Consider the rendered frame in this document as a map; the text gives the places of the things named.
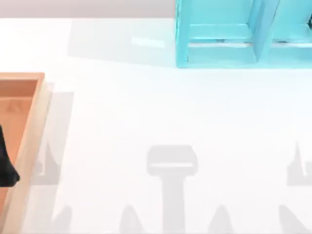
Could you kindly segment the light blue rack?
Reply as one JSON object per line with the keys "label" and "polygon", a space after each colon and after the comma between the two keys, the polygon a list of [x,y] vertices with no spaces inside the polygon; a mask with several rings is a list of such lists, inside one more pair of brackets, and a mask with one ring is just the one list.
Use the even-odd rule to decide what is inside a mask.
{"label": "light blue rack", "polygon": [[175,0],[175,63],[312,69],[312,0]]}

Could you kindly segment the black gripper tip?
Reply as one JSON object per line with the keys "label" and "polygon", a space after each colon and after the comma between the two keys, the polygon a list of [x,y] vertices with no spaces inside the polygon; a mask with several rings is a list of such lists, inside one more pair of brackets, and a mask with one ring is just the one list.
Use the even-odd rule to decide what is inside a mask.
{"label": "black gripper tip", "polygon": [[19,181],[20,175],[8,156],[2,126],[0,125],[0,188],[14,187]]}

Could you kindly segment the shallow salmon-coloured box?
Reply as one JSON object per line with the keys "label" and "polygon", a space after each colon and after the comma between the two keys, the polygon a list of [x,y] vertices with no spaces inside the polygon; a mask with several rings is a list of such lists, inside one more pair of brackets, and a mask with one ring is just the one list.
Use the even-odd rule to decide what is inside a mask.
{"label": "shallow salmon-coloured box", "polygon": [[20,234],[30,180],[51,101],[44,73],[0,72],[0,141],[20,180],[0,187],[0,234]]}

